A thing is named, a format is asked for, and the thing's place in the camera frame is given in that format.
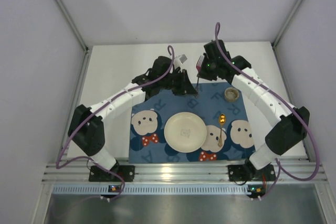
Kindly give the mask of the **iridescent fork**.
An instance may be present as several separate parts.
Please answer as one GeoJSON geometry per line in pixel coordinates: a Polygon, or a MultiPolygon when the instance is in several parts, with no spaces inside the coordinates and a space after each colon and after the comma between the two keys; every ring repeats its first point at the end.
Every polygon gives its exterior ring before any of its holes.
{"type": "MultiPolygon", "coordinates": [[[[202,64],[204,61],[204,55],[201,55],[196,63],[196,70],[198,72],[198,74],[200,73],[201,69],[202,69],[202,64]]],[[[199,87],[199,76],[197,75],[197,83],[196,83],[196,91],[198,91],[198,87],[199,87]]]]}

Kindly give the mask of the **cream round plate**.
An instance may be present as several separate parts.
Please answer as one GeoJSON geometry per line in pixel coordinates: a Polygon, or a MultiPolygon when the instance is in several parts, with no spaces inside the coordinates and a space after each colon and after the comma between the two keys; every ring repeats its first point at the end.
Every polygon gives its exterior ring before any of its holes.
{"type": "Polygon", "coordinates": [[[191,112],[180,112],[171,116],[164,127],[164,137],[170,148],[181,153],[198,150],[207,137],[204,121],[191,112]]]}

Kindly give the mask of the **gold spoon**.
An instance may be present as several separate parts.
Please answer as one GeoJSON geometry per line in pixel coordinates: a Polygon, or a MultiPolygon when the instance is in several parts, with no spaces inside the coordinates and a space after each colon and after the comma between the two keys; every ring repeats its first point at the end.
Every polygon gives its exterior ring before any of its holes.
{"type": "Polygon", "coordinates": [[[218,140],[218,146],[222,147],[223,146],[223,126],[226,123],[226,116],[225,114],[220,114],[220,116],[218,117],[218,123],[220,125],[220,135],[219,135],[219,140],[218,140]]]}

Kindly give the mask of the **blue cartoon bear placemat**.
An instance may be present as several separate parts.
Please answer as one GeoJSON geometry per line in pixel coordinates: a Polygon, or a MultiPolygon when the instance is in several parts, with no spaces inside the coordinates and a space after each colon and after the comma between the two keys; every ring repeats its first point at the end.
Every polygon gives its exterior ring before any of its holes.
{"type": "Polygon", "coordinates": [[[226,82],[201,83],[198,95],[176,96],[162,90],[151,99],[135,105],[131,112],[129,161],[135,164],[205,162],[245,159],[255,152],[251,126],[242,97],[227,102],[226,82]],[[167,120],[180,112],[198,115],[206,124],[207,138],[196,151],[181,153],[170,148],[164,137],[167,120]],[[223,146],[218,146],[218,117],[225,114],[223,146]]]}

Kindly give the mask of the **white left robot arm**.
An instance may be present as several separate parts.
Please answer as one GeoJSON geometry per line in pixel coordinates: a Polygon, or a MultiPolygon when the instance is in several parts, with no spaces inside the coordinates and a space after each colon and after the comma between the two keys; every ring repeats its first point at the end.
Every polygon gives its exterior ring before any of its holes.
{"type": "Polygon", "coordinates": [[[69,139],[105,170],[118,166],[118,161],[106,149],[106,130],[117,116],[135,105],[143,103],[162,90],[174,95],[196,95],[183,64],[186,55],[174,59],[159,56],[146,73],[135,77],[123,90],[95,105],[76,107],[70,127],[69,139]]]}

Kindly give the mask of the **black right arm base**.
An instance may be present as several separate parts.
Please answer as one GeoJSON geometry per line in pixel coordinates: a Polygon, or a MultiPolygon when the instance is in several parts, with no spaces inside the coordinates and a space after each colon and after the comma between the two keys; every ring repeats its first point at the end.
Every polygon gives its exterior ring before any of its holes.
{"type": "Polygon", "coordinates": [[[228,176],[230,182],[272,182],[276,178],[274,166],[272,164],[257,170],[246,164],[228,165],[228,176]]]}

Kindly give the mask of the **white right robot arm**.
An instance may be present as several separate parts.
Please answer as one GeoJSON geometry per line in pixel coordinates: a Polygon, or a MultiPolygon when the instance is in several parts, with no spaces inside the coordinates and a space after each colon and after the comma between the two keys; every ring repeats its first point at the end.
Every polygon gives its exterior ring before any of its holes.
{"type": "Polygon", "coordinates": [[[265,143],[248,158],[250,166],[261,170],[306,138],[310,113],[305,107],[297,109],[271,94],[244,57],[230,57],[222,40],[211,41],[204,49],[197,62],[197,76],[209,81],[226,80],[244,94],[271,125],[265,143]]]}

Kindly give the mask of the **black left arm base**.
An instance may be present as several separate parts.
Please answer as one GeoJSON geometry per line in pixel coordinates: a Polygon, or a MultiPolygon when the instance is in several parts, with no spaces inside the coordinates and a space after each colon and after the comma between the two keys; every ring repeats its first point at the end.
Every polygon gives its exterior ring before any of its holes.
{"type": "MultiPolygon", "coordinates": [[[[135,166],[133,165],[118,165],[111,170],[118,174],[125,182],[132,182],[135,175],[135,166]]],[[[89,179],[90,182],[120,182],[121,180],[115,175],[107,173],[97,166],[91,166],[89,179]]]]}

